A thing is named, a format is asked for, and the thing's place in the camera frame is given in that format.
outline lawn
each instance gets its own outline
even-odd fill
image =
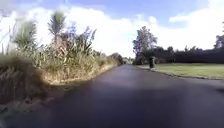
[[[224,64],[157,64],[155,70],[170,75],[224,79]]]

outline shrub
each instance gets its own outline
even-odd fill
[[[123,58],[119,53],[113,53],[111,55],[111,58],[114,59],[115,61],[117,61],[118,65],[122,65],[123,64]]]
[[[0,104],[14,99],[44,98],[44,82],[31,61],[22,57],[0,56]]]

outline blue sky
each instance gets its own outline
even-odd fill
[[[33,3],[33,0],[16,0],[17,4]],[[137,14],[156,16],[161,25],[181,27],[184,23],[170,23],[177,14],[188,14],[208,6],[207,0],[37,0],[39,6],[57,9],[60,4],[94,8],[110,14],[112,18],[134,18]]]
[[[142,26],[150,28],[158,37],[157,45],[164,48],[211,49],[216,35],[222,34],[224,21],[224,0],[4,0],[0,8],[11,12],[0,23],[0,37],[19,17],[36,20],[37,42],[50,43],[47,23],[54,10],[60,9],[66,15],[66,26],[75,23],[80,33],[87,26],[97,29],[94,49],[131,57],[132,40]]]

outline asphalt road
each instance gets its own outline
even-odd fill
[[[224,128],[224,94],[124,65],[7,123],[7,128]]]

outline vegetation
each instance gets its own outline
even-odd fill
[[[210,50],[203,50],[196,46],[192,48],[186,46],[184,50],[174,51],[172,46],[167,49],[155,45],[151,49],[147,48],[147,45],[144,45],[147,44],[144,43],[147,42],[145,38],[147,37],[149,40],[149,37],[151,37],[151,44],[155,44],[152,43],[152,41],[156,38],[153,36],[139,36],[144,35],[142,33],[152,35],[149,31],[145,32],[145,30],[143,30],[144,29],[138,30],[137,40],[133,41],[133,50],[136,53],[133,64],[147,64],[150,56],[156,57],[156,63],[224,63],[224,35],[216,36],[214,48]]]
[[[11,37],[10,43],[16,44],[17,48],[6,52],[2,49],[0,113],[1,104],[18,100],[22,100],[22,103],[27,98],[48,100],[49,97],[63,96],[75,84],[62,83],[88,80],[123,64],[122,56],[118,53],[106,56],[93,50],[96,30],[87,27],[83,33],[77,34],[75,27],[64,27],[65,18],[60,11],[51,16],[48,30],[54,39],[49,45],[37,44],[35,22],[25,21]]]
[[[158,64],[156,65],[156,71],[177,76],[224,79],[223,64]]]

